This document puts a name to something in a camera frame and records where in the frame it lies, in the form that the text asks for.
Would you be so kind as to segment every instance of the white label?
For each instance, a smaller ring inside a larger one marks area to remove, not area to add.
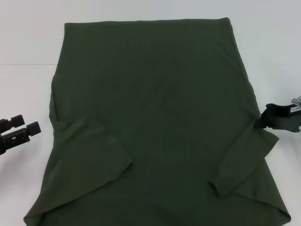
[[[291,108],[291,113],[292,112],[297,112],[297,111],[301,111],[301,107],[296,106],[296,107]]]

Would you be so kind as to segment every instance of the olive green garment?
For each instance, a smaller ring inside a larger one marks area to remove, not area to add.
[[[228,18],[66,24],[28,226],[280,226]]]

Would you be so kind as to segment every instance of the dark green shirt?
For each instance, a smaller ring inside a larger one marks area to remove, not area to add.
[[[280,226],[228,18],[66,24],[28,226]]]

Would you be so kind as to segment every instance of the white table surface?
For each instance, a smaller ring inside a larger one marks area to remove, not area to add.
[[[0,226],[25,226],[53,136],[50,83],[66,22],[229,17],[261,111],[301,95],[299,0],[0,0],[0,118],[39,121],[42,133],[0,156]],[[280,137],[267,162],[292,221],[301,225],[301,133]]]

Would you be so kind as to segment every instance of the fabric fold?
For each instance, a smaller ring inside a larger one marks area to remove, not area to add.
[[[275,224],[283,219],[291,220],[265,160],[259,163],[251,175],[234,189],[233,193],[272,207]]]
[[[43,213],[117,179],[132,163],[96,113],[53,125],[54,147],[41,192],[24,218],[31,225],[38,225]]]
[[[209,183],[220,197],[239,186],[272,150],[278,137],[264,129],[254,129],[252,121],[227,150]]]

